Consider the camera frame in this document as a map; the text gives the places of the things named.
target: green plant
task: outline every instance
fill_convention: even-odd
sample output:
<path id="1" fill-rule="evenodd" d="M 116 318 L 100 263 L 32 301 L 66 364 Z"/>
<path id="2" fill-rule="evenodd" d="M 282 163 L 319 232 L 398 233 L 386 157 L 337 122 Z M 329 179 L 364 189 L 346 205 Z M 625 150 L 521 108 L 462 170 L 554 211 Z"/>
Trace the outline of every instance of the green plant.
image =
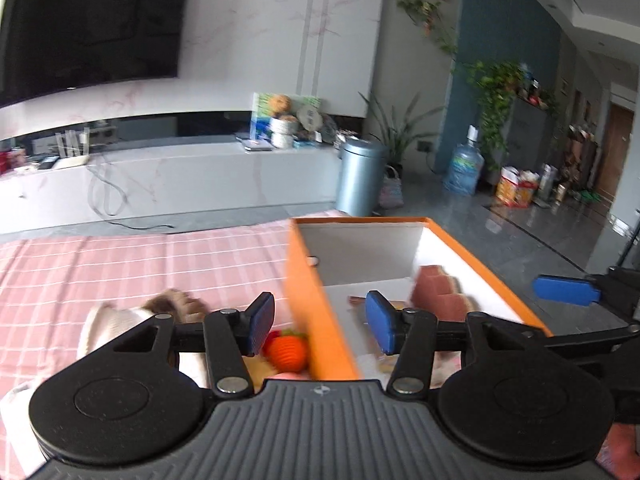
<path id="1" fill-rule="evenodd" d="M 542 89 L 540 91 L 540 100 L 546 104 L 546 111 L 553 117 L 558 117 L 558 100 L 556 99 L 556 95 L 552 90 Z"/>
<path id="2" fill-rule="evenodd" d="M 374 94 L 371 94 L 370 100 L 364 97 L 364 95 L 362 94 L 360 94 L 360 97 L 362 97 L 367 103 L 367 105 L 369 106 L 369 110 L 371 111 L 371 115 L 373 115 L 373 118 L 378 123 L 378 126 L 380 128 L 379 134 L 371 135 L 382 142 L 385 146 L 388 146 L 388 161 L 390 164 L 401 164 L 404 152 L 416 140 L 438 135 L 433 132 L 414 132 L 421 121 L 423 121 L 427 117 L 437 114 L 444 109 L 444 106 L 438 106 L 432 108 L 428 112 L 412 117 L 414 108 L 420 100 L 420 92 L 418 92 L 414 96 L 414 98 L 411 99 L 411 102 L 409 103 L 406 111 L 404 112 L 404 115 L 402 116 L 401 122 L 398 122 L 398 114 L 396 112 L 395 106 L 391 107 L 391 115 L 390 117 L 387 117 L 387 114 L 380 104 L 380 101 L 378 101 L 378 98 Z"/>
<path id="3" fill-rule="evenodd" d="M 396 5 L 406 12 L 414 25 L 422 25 L 427 36 L 435 31 L 434 41 L 440 50 L 453 56 L 458 49 L 454 38 L 442 22 L 440 4 L 441 2 L 432 4 L 427 0 L 396 0 Z"/>
<path id="4" fill-rule="evenodd" d="M 580 199 L 587 204 L 601 201 L 601 197 L 599 194 L 597 194 L 595 191 L 588 191 L 586 189 L 583 189 L 580 192 Z"/>
<path id="5" fill-rule="evenodd" d="M 481 107 L 479 143 L 489 170 L 498 170 L 494 159 L 496 151 L 503 152 L 506 144 L 502 136 L 502 126 L 509 116 L 511 104 L 524 72 L 517 63 L 503 61 L 486 64 L 476 61 L 465 65 L 468 81 L 479 89 L 478 104 Z"/>

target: orange box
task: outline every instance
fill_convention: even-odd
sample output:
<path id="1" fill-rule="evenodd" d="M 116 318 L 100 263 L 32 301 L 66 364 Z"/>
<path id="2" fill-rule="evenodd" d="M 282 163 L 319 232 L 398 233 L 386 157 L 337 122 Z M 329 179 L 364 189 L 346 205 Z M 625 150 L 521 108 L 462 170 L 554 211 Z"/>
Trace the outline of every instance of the orange box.
<path id="1" fill-rule="evenodd" d="M 500 178 L 495 196 L 508 207 L 529 207 L 538 184 L 521 182 L 515 184 L 504 177 Z"/>
<path id="2" fill-rule="evenodd" d="M 388 300 L 408 300 L 418 268 L 434 264 L 458 280 L 478 310 L 551 335 L 507 286 L 428 218 L 293 219 L 284 293 L 294 322 L 308 336 L 312 377 L 378 378 L 385 384 L 348 297 L 379 290 Z"/>

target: black cable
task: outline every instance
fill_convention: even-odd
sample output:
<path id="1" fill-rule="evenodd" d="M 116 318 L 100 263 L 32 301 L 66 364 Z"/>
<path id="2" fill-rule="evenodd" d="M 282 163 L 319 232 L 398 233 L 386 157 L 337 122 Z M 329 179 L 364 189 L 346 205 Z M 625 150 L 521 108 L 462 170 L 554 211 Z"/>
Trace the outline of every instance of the black cable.
<path id="1" fill-rule="evenodd" d="M 427 153 L 427 157 L 425 157 L 425 158 L 426 158 L 427 168 L 429 169 L 429 171 L 431 171 L 431 173 L 433 173 L 434 175 L 441 174 L 441 173 L 436 173 L 436 170 L 434 170 L 431 167 L 431 164 L 429 164 L 429 154 L 428 153 Z"/>
<path id="2" fill-rule="evenodd" d="M 114 217 L 114 216 L 119 215 L 123 211 L 123 209 L 126 207 L 127 203 L 129 203 L 129 198 L 127 196 L 127 193 L 120 186 L 118 186 L 117 184 L 114 184 L 109 179 L 109 173 L 108 172 L 109 172 L 109 169 L 112 166 L 114 166 L 114 164 L 107 160 L 107 158 L 104 156 L 104 153 L 100 153 L 100 154 L 102 155 L 102 160 L 104 161 L 104 164 L 107 165 L 107 167 L 104 169 L 104 174 L 100 174 L 100 172 L 99 172 L 100 166 L 98 166 L 97 164 L 96 164 L 97 169 L 95 171 L 92 170 L 92 168 L 89 165 L 85 166 L 85 168 L 87 168 L 87 171 L 92 174 L 92 179 L 91 179 L 91 182 L 89 183 L 89 187 L 88 187 L 88 190 L 87 190 L 87 203 L 89 205 L 89 208 L 91 208 L 91 210 L 97 216 L 99 216 L 100 219 L 103 222 L 107 222 L 107 224 L 111 224 L 111 225 L 119 225 L 119 226 L 122 226 L 122 227 L 126 227 L 127 229 L 132 229 L 134 231 L 148 231 L 149 229 L 158 229 L 158 228 L 161 228 L 161 227 L 166 227 L 168 229 L 175 229 L 174 226 L 169 225 L 169 224 L 154 225 L 154 226 L 149 226 L 149 227 L 133 227 L 133 226 L 130 226 L 130 225 L 123 224 L 122 222 L 115 222 L 113 220 L 109 220 L 107 218 L 107 216 Z M 102 213 L 98 209 L 98 206 L 96 205 L 95 200 L 94 200 L 94 188 L 95 188 L 96 180 L 101 181 L 106 186 L 105 190 L 104 190 L 104 195 L 102 197 L 102 209 L 103 209 L 104 213 Z M 110 188 L 113 188 L 114 190 L 116 190 L 120 194 L 120 206 L 113 213 L 109 212 L 109 208 L 110 208 L 110 205 L 109 205 L 109 202 L 110 202 L 110 200 L 109 200 Z"/>

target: gray ribbed plastic surface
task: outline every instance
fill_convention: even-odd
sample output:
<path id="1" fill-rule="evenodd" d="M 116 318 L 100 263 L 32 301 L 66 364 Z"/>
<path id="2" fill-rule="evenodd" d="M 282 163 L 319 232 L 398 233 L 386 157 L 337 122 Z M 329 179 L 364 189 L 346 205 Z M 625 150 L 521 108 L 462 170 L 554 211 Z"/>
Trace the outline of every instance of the gray ribbed plastic surface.
<path id="1" fill-rule="evenodd" d="M 382 394 L 377 381 L 269 381 L 258 396 L 223 402 L 200 434 L 160 460 L 117 471 L 48 462 L 34 480 L 609 479 L 594 463 L 558 472 L 501 469 L 451 443 L 421 404 Z"/>

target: black tv screen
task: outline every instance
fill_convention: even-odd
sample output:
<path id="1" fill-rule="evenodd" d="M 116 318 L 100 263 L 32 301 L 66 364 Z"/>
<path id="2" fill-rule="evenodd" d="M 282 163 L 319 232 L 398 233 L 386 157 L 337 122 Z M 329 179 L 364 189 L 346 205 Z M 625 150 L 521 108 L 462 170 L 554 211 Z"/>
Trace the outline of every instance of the black tv screen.
<path id="1" fill-rule="evenodd" d="M 185 0 L 5 0 L 0 106 L 116 81 L 177 77 Z"/>

